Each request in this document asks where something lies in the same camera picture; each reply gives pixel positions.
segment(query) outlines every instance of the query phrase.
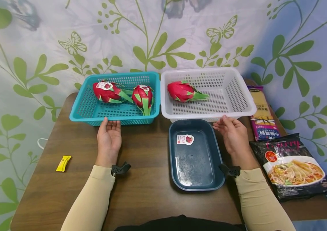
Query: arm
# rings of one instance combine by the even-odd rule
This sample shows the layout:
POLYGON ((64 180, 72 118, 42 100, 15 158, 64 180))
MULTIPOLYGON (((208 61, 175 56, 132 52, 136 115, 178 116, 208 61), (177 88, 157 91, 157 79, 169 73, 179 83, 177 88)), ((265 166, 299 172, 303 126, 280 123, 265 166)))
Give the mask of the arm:
POLYGON ((223 116, 214 123, 214 129, 224 137, 233 165, 241 167, 236 184, 247 228, 251 231, 295 231, 251 153, 247 128, 237 119, 223 116))
POLYGON ((90 176, 72 205, 61 231, 101 231, 115 183, 111 168, 94 165, 90 176))
POLYGON ((72 205, 61 231, 100 231, 105 220, 110 193, 115 183, 111 167, 121 147, 120 121, 103 120, 97 134, 98 156, 80 194, 72 205))
POLYGON ((295 231, 292 221, 269 188, 260 168, 241 170, 236 178, 242 215, 251 231, 295 231))

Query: right hand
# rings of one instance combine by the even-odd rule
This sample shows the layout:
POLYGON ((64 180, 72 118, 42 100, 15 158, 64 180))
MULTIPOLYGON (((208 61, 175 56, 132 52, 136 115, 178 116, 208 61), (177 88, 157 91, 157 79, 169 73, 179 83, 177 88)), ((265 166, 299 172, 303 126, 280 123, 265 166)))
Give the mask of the right hand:
POLYGON ((247 128, 239 120, 224 115, 214 122, 213 128, 222 134, 234 166, 239 166, 242 170, 258 168, 249 147, 247 128))

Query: wooden table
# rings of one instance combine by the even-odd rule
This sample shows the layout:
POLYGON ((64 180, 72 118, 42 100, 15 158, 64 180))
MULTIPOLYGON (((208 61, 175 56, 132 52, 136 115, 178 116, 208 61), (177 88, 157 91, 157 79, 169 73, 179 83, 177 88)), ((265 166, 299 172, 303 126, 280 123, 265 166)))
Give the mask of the wooden table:
MULTIPOLYGON (((61 110, 11 223, 12 231, 60 230, 96 160, 97 127, 69 120, 76 98, 71 94, 61 110), (66 172, 55 172, 63 155, 71 155, 66 172)), ((241 122, 253 133, 248 117, 241 122)), ((239 198, 232 178, 212 192, 184 192, 174 185, 169 170, 168 130, 171 122, 161 114, 150 125, 123 126, 118 163, 131 164, 127 175, 116 179, 103 230, 142 224, 184 214, 188 217, 242 222, 239 198)), ((282 135, 285 130, 279 121, 282 135)), ((222 159, 229 163, 221 135, 216 134, 222 159)), ((282 203, 292 220, 327 219, 327 197, 282 203)))

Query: plastic tray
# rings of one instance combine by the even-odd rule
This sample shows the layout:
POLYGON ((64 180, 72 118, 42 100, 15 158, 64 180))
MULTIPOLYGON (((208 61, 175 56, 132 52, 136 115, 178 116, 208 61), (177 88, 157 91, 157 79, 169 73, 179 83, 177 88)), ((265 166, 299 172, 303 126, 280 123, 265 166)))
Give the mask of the plastic tray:
POLYGON ((202 119, 180 120, 169 129, 171 177, 185 191, 210 191, 220 188, 225 177, 214 130, 202 119), (191 145, 177 144, 177 136, 192 135, 191 145))
POLYGON ((100 126, 103 118, 120 120, 122 125, 151 124, 160 111, 160 81, 156 72, 113 73, 88 76, 80 88, 78 96, 70 112, 70 120, 84 122, 92 126, 100 126), (125 89, 133 90, 139 84, 153 88, 154 104, 151 115, 143 116, 135 104, 123 102, 112 104, 99 101, 94 92, 93 84, 103 79, 124 85, 125 89))
POLYGON ((256 113, 256 105, 239 72, 232 67, 165 71, 161 75, 161 112, 175 122, 180 119, 217 121, 226 114, 239 118, 256 113), (187 81, 210 96, 208 101, 181 103, 173 100, 167 85, 187 81))

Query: noodle package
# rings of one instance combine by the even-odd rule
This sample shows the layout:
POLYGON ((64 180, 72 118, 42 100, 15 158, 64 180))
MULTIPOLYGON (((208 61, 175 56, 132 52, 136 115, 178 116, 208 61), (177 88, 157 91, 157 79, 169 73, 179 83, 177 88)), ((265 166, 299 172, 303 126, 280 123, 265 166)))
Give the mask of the noodle package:
POLYGON ((279 201, 327 195, 327 175, 298 133, 250 145, 279 201))

